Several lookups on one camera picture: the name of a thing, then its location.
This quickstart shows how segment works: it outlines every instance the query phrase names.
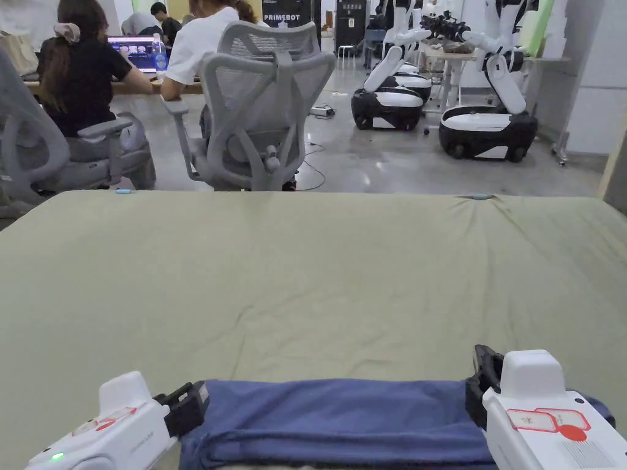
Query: laptop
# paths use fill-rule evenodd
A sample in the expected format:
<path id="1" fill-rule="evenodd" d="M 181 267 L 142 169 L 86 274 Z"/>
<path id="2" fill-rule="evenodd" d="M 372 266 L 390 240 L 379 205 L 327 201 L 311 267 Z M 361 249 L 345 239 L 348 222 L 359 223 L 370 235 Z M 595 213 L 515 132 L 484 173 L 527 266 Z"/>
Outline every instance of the laptop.
<path id="1" fill-rule="evenodd" d="M 144 73 L 157 73 L 152 57 L 152 36 L 111 36 L 116 51 L 128 52 L 130 62 Z"/>

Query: table leg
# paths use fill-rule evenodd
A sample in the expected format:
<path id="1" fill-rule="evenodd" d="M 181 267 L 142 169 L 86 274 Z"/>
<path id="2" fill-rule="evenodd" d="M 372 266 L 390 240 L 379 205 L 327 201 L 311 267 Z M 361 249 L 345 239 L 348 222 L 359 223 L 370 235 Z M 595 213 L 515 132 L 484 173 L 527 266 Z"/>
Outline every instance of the table leg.
<path id="1" fill-rule="evenodd" d="M 452 93 L 450 94 L 449 99 L 446 102 L 446 109 L 454 107 L 458 102 L 458 98 L 460 94 L 460 85 L 461 85 L 461 73 L 463 71 L 462 66 L 463 66 L 462 62 L 455 61 L 455 67 L 451 67 L 453 68 L 453 73 L 451 74 Z"/>
<path id="2" fill-rule="evenodd" d="M 451 92 L 451 77 L 453 76 L 453 67 L 451 61 L 444 63 L 444 77 L 442 78 L 442 101 L 440 101 L 440 112 L 446 111 L 448 104 L 448 95 Z"/>

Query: office chair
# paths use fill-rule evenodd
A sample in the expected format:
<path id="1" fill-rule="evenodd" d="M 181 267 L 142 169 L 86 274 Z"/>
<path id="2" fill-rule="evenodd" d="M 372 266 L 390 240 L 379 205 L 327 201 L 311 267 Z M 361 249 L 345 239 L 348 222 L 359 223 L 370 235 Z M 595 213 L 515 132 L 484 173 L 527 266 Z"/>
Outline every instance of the office chair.
<path id="1" fill-rule="evenodd" d="M 64 137 L 0 48 L 0 217 L 24 214 L 59 192 L 117 184 L 122 176 L 136 189 L 153 189 L 150 147 L 120 151 L 120 133 L 135 120 L 120 116 L 79 131 L 81 138 L 105 137 L 99 144 Z"/>
<path id="2" fill-rule="evenodd" d="M 164 102 L 189 177 L 217 190 L 280 191 L 305 160 L 305 119 L 334 67 L 335 56 L 320 52 L 313 23 L 227 26 L 200 72 L 209 142 L 188 138 L 183 101 Z"/>

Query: black banner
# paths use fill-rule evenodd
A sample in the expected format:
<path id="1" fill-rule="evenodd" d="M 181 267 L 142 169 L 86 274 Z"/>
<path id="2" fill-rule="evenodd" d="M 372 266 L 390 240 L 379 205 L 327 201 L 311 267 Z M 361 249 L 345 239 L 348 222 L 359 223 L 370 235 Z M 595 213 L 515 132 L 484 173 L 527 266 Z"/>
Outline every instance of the black banner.
<path id="1" fill-rule="evenodd" d="M 312 20 L 311 0 L 263 0 L 263 22 L 272 28 L 294 28 Z"/>

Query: bottle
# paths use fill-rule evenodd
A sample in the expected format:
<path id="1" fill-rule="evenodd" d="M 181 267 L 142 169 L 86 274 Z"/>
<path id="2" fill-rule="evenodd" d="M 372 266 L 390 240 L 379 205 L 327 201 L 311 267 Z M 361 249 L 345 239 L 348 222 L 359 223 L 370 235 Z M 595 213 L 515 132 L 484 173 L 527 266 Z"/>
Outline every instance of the bottle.
<path id="1" fill-rule="evenodd" d="M 152 57 L 155 61 L 155 69 L 157 69 L 157 78 L 163 81 L 167 70 L 166 45 L 161 40 L 161 35 L 155 33 L 152 40 Z"/>

